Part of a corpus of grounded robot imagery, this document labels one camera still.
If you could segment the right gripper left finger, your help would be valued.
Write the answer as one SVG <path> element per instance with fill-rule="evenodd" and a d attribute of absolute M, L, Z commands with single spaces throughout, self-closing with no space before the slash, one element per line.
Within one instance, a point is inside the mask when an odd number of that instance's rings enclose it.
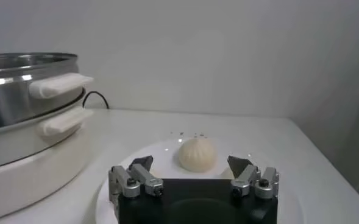
<path fill-rule="evenodd" d="M 154 159 L 151 155 L 134 159 L 125 169 L 123 166 L 113 166 L 108 172 L 108 196 L 112 203 L 118 197 L 137 198 L 144 193 L 153 197 L 163 195 L 164 184 L 161 178 L 150 173 Z"/>

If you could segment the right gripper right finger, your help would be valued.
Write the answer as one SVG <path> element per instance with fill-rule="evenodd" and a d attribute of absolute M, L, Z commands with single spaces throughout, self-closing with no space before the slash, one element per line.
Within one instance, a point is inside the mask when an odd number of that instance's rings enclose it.
<path fill-rule="evenodd" d="M 278 197 L 279 173 L 276 168 L 267 167 L 261 174 L 261 170 L 248 159 L 228 156 L 227 162 L 234 177 L 230 182 L 234 197 L 247 196 L 251 189 L 262 200 Z"/>

